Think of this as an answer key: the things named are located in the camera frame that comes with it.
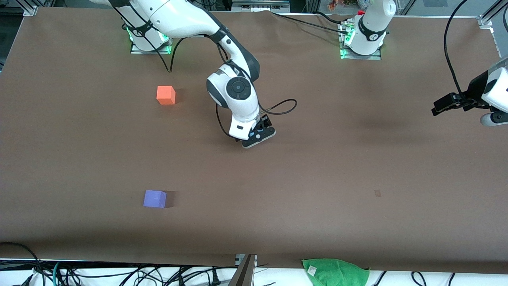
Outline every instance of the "orange cube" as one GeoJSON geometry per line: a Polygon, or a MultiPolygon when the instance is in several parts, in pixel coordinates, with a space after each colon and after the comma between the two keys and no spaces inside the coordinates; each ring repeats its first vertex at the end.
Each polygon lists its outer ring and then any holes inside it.
{"type": "Polygon", "coordinates": [[[171,85],[159,85],[157,87],[157,100],[162,105],[175,104],[176,92],[171,85]]]}

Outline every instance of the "purple cube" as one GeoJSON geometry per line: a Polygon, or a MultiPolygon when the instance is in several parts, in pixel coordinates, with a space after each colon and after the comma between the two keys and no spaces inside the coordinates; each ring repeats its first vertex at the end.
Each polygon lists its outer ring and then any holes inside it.
{"type": "Polygon", "coordinates": [[[163,209],[166,206],[166,192],[146,190],[143,206],[163,209]]]}

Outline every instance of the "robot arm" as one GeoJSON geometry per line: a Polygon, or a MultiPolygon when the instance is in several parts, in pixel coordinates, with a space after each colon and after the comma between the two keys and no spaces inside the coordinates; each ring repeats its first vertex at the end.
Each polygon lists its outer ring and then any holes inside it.
{"type": "Polygon", "coordinates": [[[122,14],[122,19],[127,25],[126,28],[131,36],[131,41],[138,49],[142,51],[153,51],[169,41],[168,37],[161,34],[153,27],[153,24],[148,21],[148,17],[143,11],[134,11],[134,9],[129,6],[129,1],[90,1],[95,4],[115,7],[122,14]]]}
{"type": "Polygon", "coordinates": [[[192,5],[187,0],[91,1],[114,7],[127,23],[130,20],[126,19],[127,16],[122,10],[134,12],[143,18],[146,16],[144,23],[151,23],[170,38],[205,35],[215,44],[222,46],[231,55],[231,59],[208,77],[206,87],[219,106],[229,108],[232,112],[229,135],[243,140],[243,146],[248,148],[275,134],[272,127],[265,130],[270,121],[266,116],[263,120],[260,118],[258,97],[252,85],[259,77],[259,62],[210,12],[192,5]]]}
{"type": "Polygon", "coordinates": [[[434,116],[447,110],[463,108],[490,109],[480,119],[485,126],[508,124],[508,57],[474,78],[463,95],[450,93],[434,102],[434,116]]]}
{"type": "Polygon", "coordinates": [[[357,15],[350,20],[354,23],[354,31],[344,43],[357,54],[373,54],[382,46],[386,29],[396,11],[393,0],[373,1],[365,15],[357,15]]]}

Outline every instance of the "metal mounting plate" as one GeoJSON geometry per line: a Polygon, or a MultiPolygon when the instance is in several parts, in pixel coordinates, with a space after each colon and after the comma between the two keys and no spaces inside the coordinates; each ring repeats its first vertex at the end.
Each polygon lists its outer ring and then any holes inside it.
{"type": "MultiPolygon", "coordinates": [[[[341,24],[337,25],[339,31],[351,32],[354,27],[354,23],[352,19],[348,19],[343,21],[341,24]]],[[[361,55],[353,52],[350,47],[344,44],[346,37],[348,35],[339,34],[339,46],[340,46],[340,58],[341,59],[350,59],[350,60],[381,60],[381,48],[378,48],[376,52],[370,55],[361,55]]]]}
{"type": "MultiPolygon", "coordinates": [[[[171,54],[172,45],[173,45],[173,39],[169,39],[169,41],[164,43],[157,50],[159,51],[160,54],[171,54]]],[[[157,54],[156,51],[143,51],[143,50],[140,50],[140,49],[138,49],[138,47],[134,43],[131,44],[131,53],[132,54],[157,54]]]]}

